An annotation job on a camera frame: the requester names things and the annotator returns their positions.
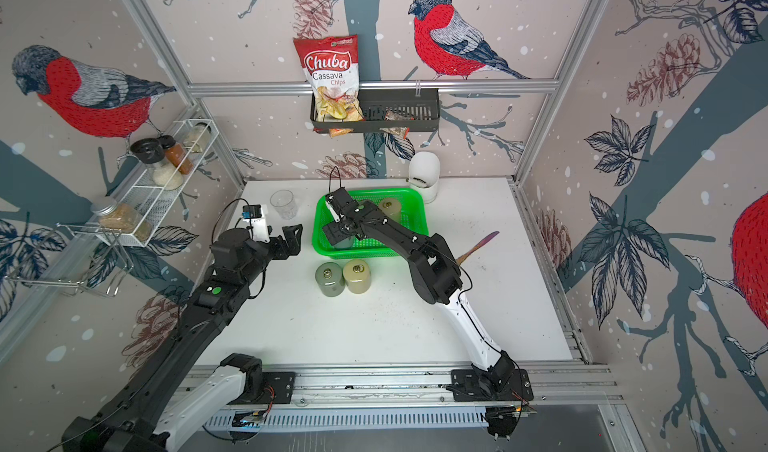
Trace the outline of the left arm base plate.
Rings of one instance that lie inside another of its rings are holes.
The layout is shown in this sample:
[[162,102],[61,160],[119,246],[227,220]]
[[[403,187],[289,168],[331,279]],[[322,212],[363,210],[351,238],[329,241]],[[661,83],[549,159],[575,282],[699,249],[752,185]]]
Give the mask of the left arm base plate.
[[287,405],[292,401],[295,372],[257,372],[246,376],[242,394],[235,404]]

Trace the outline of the clear drinking glass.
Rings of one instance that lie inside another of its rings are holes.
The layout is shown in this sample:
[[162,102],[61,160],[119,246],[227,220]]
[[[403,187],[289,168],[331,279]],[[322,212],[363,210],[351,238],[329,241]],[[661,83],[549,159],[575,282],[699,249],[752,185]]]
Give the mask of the clear drinking glass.
[[293,219],[298,212],[295,196],[288,189],[277,190],[270,197],[272,209],[284,220]]

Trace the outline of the beige tea canister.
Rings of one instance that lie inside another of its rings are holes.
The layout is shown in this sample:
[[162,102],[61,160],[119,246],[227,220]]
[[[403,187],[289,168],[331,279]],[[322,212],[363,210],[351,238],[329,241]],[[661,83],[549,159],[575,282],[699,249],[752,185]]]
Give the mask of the beige tea canister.
[[382,198],[378,203],[378,207],[389,219],[400,222],[402,205],[398,199],[394,197]]

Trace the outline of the olive yellow tea canister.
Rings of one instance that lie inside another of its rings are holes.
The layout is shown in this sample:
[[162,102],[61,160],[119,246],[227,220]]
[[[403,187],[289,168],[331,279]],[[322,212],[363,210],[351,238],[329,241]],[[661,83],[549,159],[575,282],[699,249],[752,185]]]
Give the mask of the olive yellow tea canister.
[[371,269],[362,259],[347,262],[343,268],[343,277],[347,288],[354,294],[363,294],[371,286]]

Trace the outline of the white cylindrical device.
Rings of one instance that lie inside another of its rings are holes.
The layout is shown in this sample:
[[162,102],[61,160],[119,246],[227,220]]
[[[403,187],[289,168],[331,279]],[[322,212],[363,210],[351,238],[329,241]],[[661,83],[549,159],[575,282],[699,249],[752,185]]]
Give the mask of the white cylindrical device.
[[421,195],[425,204],[430,204],[436,200],[440,172],[440,159],[433,152],[417,152],[409,162],[407,182],[413,190]]

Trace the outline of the black wall basket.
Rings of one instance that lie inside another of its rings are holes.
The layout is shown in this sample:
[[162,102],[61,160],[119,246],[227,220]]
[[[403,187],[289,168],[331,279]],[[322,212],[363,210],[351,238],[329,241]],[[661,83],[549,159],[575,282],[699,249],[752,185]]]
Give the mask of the black wall basket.
[[[315,116],[315,100],[310,106],[310,121],[313,127],[322,133],[330,129],[351,129],[355,133],[383,132],[382,128],[405,126],[410,132],[432,132],[438,130],[440,106],[438,90],[360,90],[359,105],[362,120],[319,120]],[[397,110],[414,117],[410,121],[386,121],[387,110]]]

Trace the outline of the silver lid grain jar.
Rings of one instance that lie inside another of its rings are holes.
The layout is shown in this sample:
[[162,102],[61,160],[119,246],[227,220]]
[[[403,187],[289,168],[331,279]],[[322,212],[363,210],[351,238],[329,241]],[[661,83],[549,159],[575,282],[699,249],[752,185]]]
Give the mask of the silver lid grain jar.
[[112,197],[94,200],[91,212],[106,229],[133,235],[140,242],[148,241],[151,236],[152,226],[143,215],[130,205],[118,202]]

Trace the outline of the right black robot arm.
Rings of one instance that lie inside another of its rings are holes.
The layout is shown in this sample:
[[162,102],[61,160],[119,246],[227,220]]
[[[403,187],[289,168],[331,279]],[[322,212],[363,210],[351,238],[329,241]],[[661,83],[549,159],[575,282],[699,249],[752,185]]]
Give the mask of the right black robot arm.
[[427,236],[390,218],[370,200],[358,201],[345,187],[324,196],[333,221],[323,226],[335,245],[352,236],[372,238],[393,250],[408,264],[413,288],[427,303],[441,307],[470,355],[468,380],[453,380],[454,399],[509,401],[517,363],[491,338],[469,304],[463,289],[463,268],[439,234]]

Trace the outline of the blue grey tea canister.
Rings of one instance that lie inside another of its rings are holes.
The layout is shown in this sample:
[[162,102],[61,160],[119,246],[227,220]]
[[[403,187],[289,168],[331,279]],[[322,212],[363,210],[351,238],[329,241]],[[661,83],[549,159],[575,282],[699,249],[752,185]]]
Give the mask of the blue grey tea canister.
[[340,240],[340,242],[337,242],[334,244],[334,248],[337,250],[348,250],[354,246],[354,242],[356,240],[355,236],[349,236],[344,238],[344,240]]

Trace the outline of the orange spice bottle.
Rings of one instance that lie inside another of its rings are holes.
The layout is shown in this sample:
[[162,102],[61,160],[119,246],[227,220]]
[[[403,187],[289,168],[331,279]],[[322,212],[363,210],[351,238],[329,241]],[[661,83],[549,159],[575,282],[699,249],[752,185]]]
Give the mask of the orange spice bottle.
[[182,175],[190,174],[190,172],[194,170],[192,162],[187,157],[186,150],[171,135],[160,135],[158,141],[164,151],[165,157]]

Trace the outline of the green plastic basket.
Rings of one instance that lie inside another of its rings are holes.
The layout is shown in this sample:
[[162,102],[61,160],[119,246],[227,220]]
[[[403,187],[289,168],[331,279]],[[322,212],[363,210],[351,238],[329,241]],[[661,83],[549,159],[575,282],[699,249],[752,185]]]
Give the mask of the green plastic basket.
[[[373,189],[350,189],[351,197],[359,202],[369,200],[376,205],[384,199],[397,200],[400,203],[400,224],[417,233],[427,235],[428,223],[422,196],[413,189],[403,187],[386,187]],[[315,216],[312,232],[312,245],[314,250],[323,256],[333,260],[365,259],[377,257],[397,256],[397,253],[386,247],[380,241],[372,238],[364,240],[354,239],[348,248],[338,249],[330,244],[323,228],[333,221],[333,215],[326,206],[322,197],[315,206]]]

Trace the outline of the dark green tea canister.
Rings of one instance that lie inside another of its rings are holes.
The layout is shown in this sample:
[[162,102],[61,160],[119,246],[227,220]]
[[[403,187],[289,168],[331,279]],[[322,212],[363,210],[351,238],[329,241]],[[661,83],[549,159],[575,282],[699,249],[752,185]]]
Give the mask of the dark green tea canister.
[[315,271],[315,281],[326,297],[340,295],[346,287],[343,269],[334,262],[321,264]]

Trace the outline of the wooden spatula purple tip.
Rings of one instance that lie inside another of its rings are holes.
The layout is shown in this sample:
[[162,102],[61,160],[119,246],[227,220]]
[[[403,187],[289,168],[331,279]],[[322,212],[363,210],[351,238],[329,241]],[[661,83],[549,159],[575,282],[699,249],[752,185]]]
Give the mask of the wooden spatula purple tip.
[[498,231],[494,231],[494,232],[491,232],[490,234],[487,234],[484,238],[482,238],[482,240],[478,241],[472,248],[470,248],[468,252],[465,252],[464,254],[459,256],[456,259],[456,262],[459,265],[462,265],[472,254],[474,254],[475,252],[478,252],[478,250],[486,246],[489,242],[492,242],[492,240],[494,240],[494,238],[496,238],[498,234],[499,234]]

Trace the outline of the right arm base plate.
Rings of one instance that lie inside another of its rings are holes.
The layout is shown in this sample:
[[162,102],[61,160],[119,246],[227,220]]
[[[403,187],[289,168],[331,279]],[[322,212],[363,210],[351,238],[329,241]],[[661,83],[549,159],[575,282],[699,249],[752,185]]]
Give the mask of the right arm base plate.
[[454,369],[445,388],[456,402],[530,402],[534,399],[528,372],[515,368],[506,379],[494,378],[490,372]]

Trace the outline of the pale spice jar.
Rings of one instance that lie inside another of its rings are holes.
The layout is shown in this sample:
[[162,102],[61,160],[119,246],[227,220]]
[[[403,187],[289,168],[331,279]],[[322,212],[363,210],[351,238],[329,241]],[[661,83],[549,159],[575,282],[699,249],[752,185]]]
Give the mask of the pale spice jar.
[[191,154],[206,152],[211,142],[211,126],[206,122],[197,122],[182,141],[183,147]]

